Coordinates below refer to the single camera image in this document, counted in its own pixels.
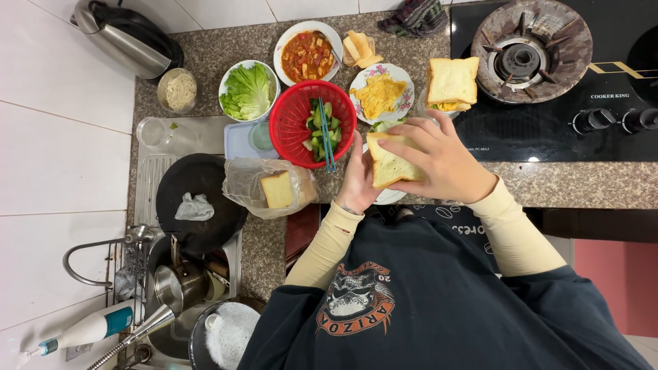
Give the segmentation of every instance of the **arm sleeve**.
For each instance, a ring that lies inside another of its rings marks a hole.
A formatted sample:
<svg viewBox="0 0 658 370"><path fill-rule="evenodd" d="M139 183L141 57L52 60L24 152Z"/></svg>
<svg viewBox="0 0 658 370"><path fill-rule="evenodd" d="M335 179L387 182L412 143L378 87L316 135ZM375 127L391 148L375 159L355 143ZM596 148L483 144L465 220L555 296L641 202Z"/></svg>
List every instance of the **arm sleeve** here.
<svg viewBox="0 0 658 370"><path fill-rule="evenodd" d="M322 297L323 290L307 286L283 285L274 289L238 370L283 369L297 334Z"/></svg>
<svg viewBox="0 0 658 370"><path fill-rule="evenodd" d="M332 202L315 238L292 267L284 284L326 290L363 217L353 215Z"/></svg>
<svg viewBox="0 0 658 370"><path fill-rule="evenodd" d="M501 279L590 369L651 369L617 330L592 281L570 266Z"/></svg>
<svg viewBox="0 0 658 370"><path fill-rule="evenodd" d="M501 274L531 275L565 266L565 260L528 220L503 180L496 177L493 192L467 206L480 217Z"/></svg>

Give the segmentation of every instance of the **gas stove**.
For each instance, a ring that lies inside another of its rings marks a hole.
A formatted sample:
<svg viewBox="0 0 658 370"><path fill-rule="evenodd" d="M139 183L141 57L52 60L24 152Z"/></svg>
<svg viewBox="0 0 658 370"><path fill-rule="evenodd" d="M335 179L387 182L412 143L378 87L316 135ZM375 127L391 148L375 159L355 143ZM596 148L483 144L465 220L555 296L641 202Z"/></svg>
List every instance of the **gas stove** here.
<svg viewBox="0 0 658 370"><path fill-rule="evenodd" d="M658 161L658 2L561 3L450 8L451 57L481 58L460 139L479 161Z"/></svg>

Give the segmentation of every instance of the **granite countertop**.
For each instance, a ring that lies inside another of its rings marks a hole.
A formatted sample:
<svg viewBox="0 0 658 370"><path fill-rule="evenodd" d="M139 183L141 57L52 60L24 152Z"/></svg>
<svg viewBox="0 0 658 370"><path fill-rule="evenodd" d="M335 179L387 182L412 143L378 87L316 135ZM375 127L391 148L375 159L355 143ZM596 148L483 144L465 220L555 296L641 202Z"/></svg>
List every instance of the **granite countertop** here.
<svg viewBox="0 0 658 370"><path fill-rule="evenodd" d="M391 12L356 14L321 18L340 36L348 30L365 32L376 40L377 54L384 63L404 68L415 83L416 95L425 85L428 59L450 56L449 27L431 38L412 40L387 34L376 22ZM278 38L295 22L279 22L236 28L221 28L174 34L185 52L185 68L199 82L200 99L188 116L221 115L217 89L224 73L237 62L256 59L273 67L272 52ZM359 68L343 67L332 82L349 88ZM156 87L136 80L133 127L144 117L178 117L164 110L156 100ZM365 135L370 126L359 122ZM134 214L138 143L133 135L128 192L128 214ZM329 203L340 190L347 161L336 163L338 173L316 170L319 180L319 203ZM658 163L484 163L500 174L516 200L526 207L574 208L658 208ZM427 199L408 194L400 203L430 204ZM249 216L243 230L243 291L248 296L267 300L272 289L284 280L285 218L262 220Z"/></svg>

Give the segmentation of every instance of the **noodles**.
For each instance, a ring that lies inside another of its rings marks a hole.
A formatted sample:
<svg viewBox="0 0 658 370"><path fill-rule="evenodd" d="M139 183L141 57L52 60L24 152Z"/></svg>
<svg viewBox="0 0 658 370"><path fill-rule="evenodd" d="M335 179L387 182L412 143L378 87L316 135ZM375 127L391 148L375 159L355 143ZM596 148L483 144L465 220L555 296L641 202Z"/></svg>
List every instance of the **noodles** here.
<svg viewBox="0 0 658 370"><path fill-rule="evenodd" d="M166 101L172 111L180 111L192 104L197 94L197 83L192 76L181 73L166 84Z"/></svg>

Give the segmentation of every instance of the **electric kettle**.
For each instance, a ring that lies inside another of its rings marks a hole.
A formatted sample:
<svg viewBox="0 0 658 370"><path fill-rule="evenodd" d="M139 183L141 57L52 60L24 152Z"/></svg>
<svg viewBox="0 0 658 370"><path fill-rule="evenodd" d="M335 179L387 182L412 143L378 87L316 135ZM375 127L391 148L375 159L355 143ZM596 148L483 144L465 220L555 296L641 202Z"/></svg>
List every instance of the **electric kettle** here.
<svg viewBox="0 0 658 370"><path fill-rule="evenodd" d="M71 23L108 57L152 84L166 71L183 67L178 42L136 11L79 0Z"/></svg>

